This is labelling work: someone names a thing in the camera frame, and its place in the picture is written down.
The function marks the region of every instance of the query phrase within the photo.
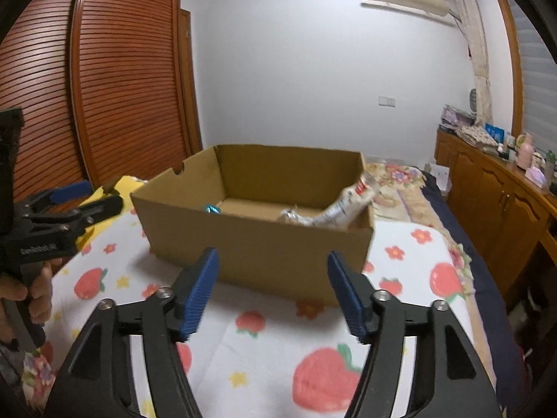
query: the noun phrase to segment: wooden wardrobe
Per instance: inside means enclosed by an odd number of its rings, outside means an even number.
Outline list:
[[[201,149],[179,6],[180,0],[27,6],[0,45],[0,109],[20,106],[26,121],[16,199],[83,179],[95,187],[123,174],[150,179]]]

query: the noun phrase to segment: metal screw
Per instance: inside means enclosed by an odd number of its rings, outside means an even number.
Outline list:
[[[107,310],[107,309],[111,309],[114,306],[114,302],[113,300],[110,299],[102,299],[101,303],[99,303],[99,309],[101,310]]]
[[[157,292],[157,297],[160,299],[167,299],[168,297],[171,297],[172,294],[174,292],[172,292],[172,289],[170,287],[161,287]]]
[[[391,298],[389,292],[385,291],[384,289],[379,289],[378,291],[375,291],[373,293],[373,296],[379,301],[387,301]]]
[[[433,302],[433,307],[437,310],[437,311],[447,311],[449,309],[449,305],[446,301],[444,300],[436,300]]]

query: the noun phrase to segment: finger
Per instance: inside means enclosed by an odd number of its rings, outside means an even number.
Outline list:
[[[31,319],[33,319],[43,314],[44,312],[49,311],[51,307],[51,298],[48,295],[43,295],[38,299],[33,299],[31,303],[29,303],[29,315],[31,316]]]
[[[39,314],[35,318],[31,318],[31,322],[34,324],[44,324],[46,323],[47,320],[50,319],[51,313],[52,313],[52,308],[49,308],[48,311]]]
[[[29,288],[29,293],[34,299],[44,295],[52,296],[52,270],[50,266],[42,268],[41,274],[34,279],[33,284]]]
[[[8,319],[4,312],[4,307],[0,303],[0,341],[9,344],[16,337],[12,327],[8,323]]]
[[[0,298],[21,301],[27,297],[27,287],[11,276],[0,277]]]
[[[64,263],[64,259],[61,257],[57,257],[56,259],[51,259],[50,261],[46,261],[45,265],[50,265],[51,268],[60,267]]]

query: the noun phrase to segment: blue gripper pad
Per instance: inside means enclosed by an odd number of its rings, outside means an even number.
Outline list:
[[[364,306],[358,297],[358,293],[350,281],[349,275],[359,275],[358,273],[348,272],[344,259],[335,251],[331,251],[327,262],[327,273],[329,281],[335,291],[336,299],[344,314],[344,319],[348,325],[348,329],[352,335],[357,338],[363,338],[367,335],[364,325]],[[370,286],[369,281],[364,275],[364,280]]]
[[[188,284],[189,294],[185,296],[183,302],[183,321],[180,327],[180,335],[184,340],[187,340],[199,327],[201,316],[217,281],[219,265],[216,249],[206,248],[191,272],[190,278],[193,281]]]
[[[75,184],[68,185],[54,190],[50,194],[50,202],[52,204],[64,204],[83,196],[91,196],[93,194],[93,186],[88,180],[82,180]]]

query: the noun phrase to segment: open cardboard box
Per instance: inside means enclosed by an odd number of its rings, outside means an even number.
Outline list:
[[[285,208],[315,216],[364,171],[360,153],[261,145],[219,145],[134,191],[151,249],[191,265],[206,247],[221,259],[220,281],[288,299],[338,305],[327,256],[341,252],[361,272],[373,235],[370,207],[348,231],[277,221]],[[207,213],[208,204],[221,214]]]

